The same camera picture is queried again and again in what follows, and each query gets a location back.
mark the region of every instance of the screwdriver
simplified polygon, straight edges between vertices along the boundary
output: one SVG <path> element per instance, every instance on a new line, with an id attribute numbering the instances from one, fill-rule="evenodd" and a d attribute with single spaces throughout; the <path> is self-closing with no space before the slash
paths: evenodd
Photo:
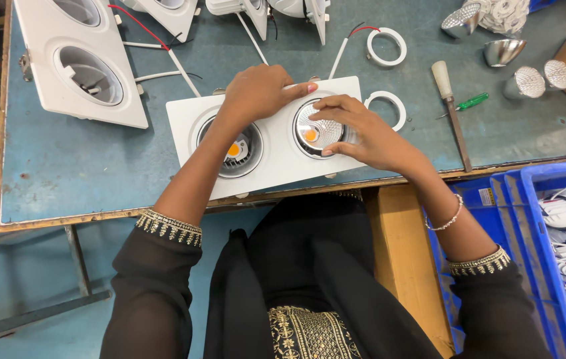
<path id="1" fill-rule="evenodd" d="M 464 111 L 466 109 L 469 109 L 470 107 L 474 107 L 474 106 L 478 105 L 479 103 L 485 101 L 488 98 L 489 98 L 489 94 L 486 93 L 486 92 L 483 92 L 483 93 L 479 94 L 478 96 L 474 96 L 474 97 L 472 97 L 471 99 L 469 99 L 465 102 L 459 103 L 458 107 L 456 107 L 456 111 Z M 437 117 L 436 119 L 443 118 L 447 115 L 449 115 L 449 114 L 444 114 L 440 117 Z"/>

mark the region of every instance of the person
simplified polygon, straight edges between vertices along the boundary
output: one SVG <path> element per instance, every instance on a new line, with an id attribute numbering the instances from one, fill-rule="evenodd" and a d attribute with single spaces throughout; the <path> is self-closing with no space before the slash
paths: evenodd
<path id="1" fill-rule="evenodd" d="M 189 354 L 191 267 L 201 258 L 198 224 L 225 154 L 250 123 L 317 90 L 292 85 L 281 66 L 236 75 L 205 137 L 113 262 L 116 293 L 100 357 Z M 436 229 L 461 299 L 466 333 L 457 358 L 550 358 L 533 304 L 502 248 L 462 206 L 428 158 L 374 112 L 346 95 L 314 104 L 312 120 L 351 126 L 359 144 L 323 155 L 351 156 L 403 175 Z M 372 231 L 359 192 L 284 199 L 248 237 L 229 235 L 210 284 L 204 358 L 440 358 L 410 314 L 374 279 Z"/>

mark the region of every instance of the hand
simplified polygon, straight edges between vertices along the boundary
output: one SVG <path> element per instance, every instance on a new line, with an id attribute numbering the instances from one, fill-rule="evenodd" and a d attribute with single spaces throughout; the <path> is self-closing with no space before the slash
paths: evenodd
<path id="1" fill-rule="evenodd" d="M 314 108 L 320 111 L 311 115 L 311 120 L 334 120 L 353 128 L 359 137 L 359 144 L 330 144 L 323 149 L 324 156 L 340 153 L 376 169 L 404 176 L 411 176 L 422 169 L 433 169 L 431 162 L 421 151 L 356 98 L 346 94 L 329 96 L 316 102 Z"/>
<path id="2" fill-rule="evenodd" d="M 304 97 L 319 87 L 314 82 L 305 82 L 289 89 L 294 80 L 280 65 L 261 64 L 239 72 L 225 91 L 225 101 L 219 110 L 230 115 L 242 130 L 252 122 L 276 114 L 283 106 Z"/>

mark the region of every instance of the blue workbench surface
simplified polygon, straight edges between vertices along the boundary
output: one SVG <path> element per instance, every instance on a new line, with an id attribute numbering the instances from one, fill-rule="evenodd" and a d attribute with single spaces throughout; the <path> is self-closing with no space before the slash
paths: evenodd
<path id="1" fill-rule="evenodd" d="M 480 106 L 459 113 L 474 167 L 566 156 L 566 94 L 547 93 L 525 101 L 510 101 L 501 95 L 504 81 L 518 67 L 541 68 L 559 49 L 566 38 L 566 1 L 529 16 L 523 29 L 527 47 L 504 68 L 488 68 L 482 58 L 483 44 L 501 38 L 499 35 L 479 28 L 458 41 L 440 31 L 442 20 L 461 4 L 460 0 L 333 0 L 325 47 L 314 25 L 276 12 L 278 41 L 269 21 L 268 39 L 259 45 L 271 64 L 283 65 L 297 82 L 303 82 L 314 75 L 328 77 L 343 37 L 359 22 L 392 28 L 408 46 L 403 63 L 387 69 L 368 61 L 368 31 L 361 31 L 350 39 L 335 77 L 358 76 L 363 99 L 379 90 L 398 95 L 407 117 L 413 119 L 400 134 L 424 151 L 437 169 L 462 167 L 449 121 L 434 119 L 445 113 L 431 74 L 431 65 L 438 60 L 447 61 L 457 100 L 490 94 Z M 175 53 L 188 72 L 204 78 L 193 81 L 205 96 L 227 86 L 236 72 L 259 64 L 260 59 L 235 15 L 215 17 L 203 0 L 199 6 L 203 7 L 201 16 L 194 18 L 190 32 L 194 41 L 176 47 Z M 171 38 L 148 14 L 132 13 L 160 38 Z M 154 43 L 127 16 L 121 14 L 121 18 L 119 28 L 126 41 Z M 34 83 L 23 81 L 17 64 L 25 50 L 18 21 L 13 11 L 0 222 L 152 205 L 180 167 L 165 104 L 194 96 L 183 78 L 142 82 L 142 101 L 150 123 L 146 130 L 47 112 L 41 108 Z M 389 40 L 374 42 L 381 57 L 397 57 L 397 46 Z M 164 51 L 129 47 L 127 51 L 135 76 L 175 70 Z M 390 104 L 374 102 L 371 108 L 389 123 L 397 121 Z M 332 180 L 320 177 L 275 189 L 390 176 L 395 174 L 362 167 L 339 173 Z"/>

